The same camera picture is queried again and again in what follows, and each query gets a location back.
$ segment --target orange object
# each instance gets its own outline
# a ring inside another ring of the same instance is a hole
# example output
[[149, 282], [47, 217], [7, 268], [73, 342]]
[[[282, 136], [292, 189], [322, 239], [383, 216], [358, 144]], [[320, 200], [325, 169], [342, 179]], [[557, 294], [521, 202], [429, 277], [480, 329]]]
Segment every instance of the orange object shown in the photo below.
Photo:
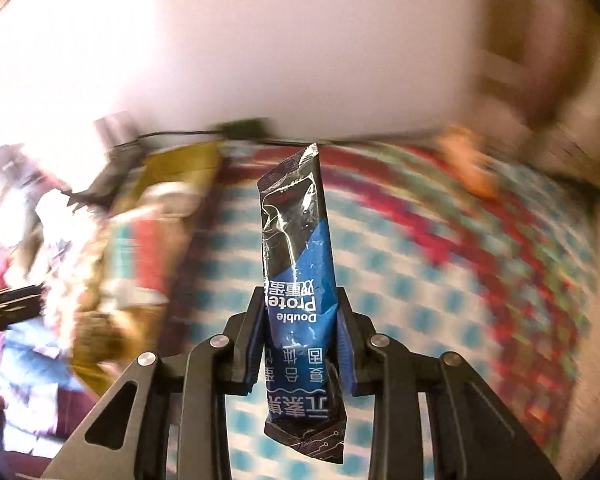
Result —
[[496, 177], [488, 170], [491, 157], [481, 152], [481, 137], [457, 124], [448, 126], [438, 138], [446, 163], [471, 194], [480, 198], [496, 198]]

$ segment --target blue and black wrapper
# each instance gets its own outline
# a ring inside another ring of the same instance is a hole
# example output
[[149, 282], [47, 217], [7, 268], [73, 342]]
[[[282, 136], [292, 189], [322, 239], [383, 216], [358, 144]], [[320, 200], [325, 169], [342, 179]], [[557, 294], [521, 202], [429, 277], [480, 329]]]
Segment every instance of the blue and black wrapper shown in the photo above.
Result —
[[258, 181], [264, 269], [265, 434], [342, 463], [346, 413], [331, 360], [338, 296], [315, 144]]

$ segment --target white wall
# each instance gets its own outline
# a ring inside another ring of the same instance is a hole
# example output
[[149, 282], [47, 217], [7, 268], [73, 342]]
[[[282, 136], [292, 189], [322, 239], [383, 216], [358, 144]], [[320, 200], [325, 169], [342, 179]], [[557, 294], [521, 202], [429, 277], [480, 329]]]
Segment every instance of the white wall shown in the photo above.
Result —
[[468, 84], [477, 0], [12, 0], [0, 135], [273, 118], [287, 137], [437, 126]]

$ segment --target silver screw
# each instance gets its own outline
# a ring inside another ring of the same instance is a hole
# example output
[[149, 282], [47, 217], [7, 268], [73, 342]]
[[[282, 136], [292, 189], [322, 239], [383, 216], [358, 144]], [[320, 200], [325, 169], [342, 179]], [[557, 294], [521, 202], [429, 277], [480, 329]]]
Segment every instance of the silver screw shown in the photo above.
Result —
[[390, 340], [384, 334], [375, 334], [375, 335], [371, 336], [370, 341], [373, 346], [382, 348], [383, 346], [387, 346], [389, 344]]
[[209, 341], [213, 348], [222, 348], [223, 346], [227, 346], [229, 344], [229, 338], [224, 334], [215, 335]]
[[145, 352], [140, 354], [138, 357], [138, 364], [140, 366], [148, 366], [155, 363], [155, 354], [152, 352]]
[[455, 352], [447, 352], [442, 356], [442, 360], [449, 366], [458, 366], [462, 363], [462, 358]]

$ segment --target checkered tablecloth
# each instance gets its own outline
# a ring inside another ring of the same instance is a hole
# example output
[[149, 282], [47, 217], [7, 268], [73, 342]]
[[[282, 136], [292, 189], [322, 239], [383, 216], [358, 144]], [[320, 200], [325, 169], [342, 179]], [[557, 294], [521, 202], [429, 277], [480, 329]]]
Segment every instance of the checkered tablecloth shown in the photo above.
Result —
[[[230, 171], [194, 292], [192, 344], [222, 332], [262, 284], [254, 179], [291, 152], [264, 148]], [[542, 174], [501, 163], [500, 198], [485, 202], [427, 153], [399, 146], [327, 146], [320, 161], [336, 282], [353, 309], [413, 352], [461, 353], [536, 441], [554, 446], [595, 287], [594, 234], [580, 200]], [[333, 465], [262, 433], [264, 388], [261, 376], [248, 397], [227, 399], [234, 478], [366, 478], [371, 397], [346, 399], [344, 464]], [[432, 478], [421, 401], [425, 472]]]

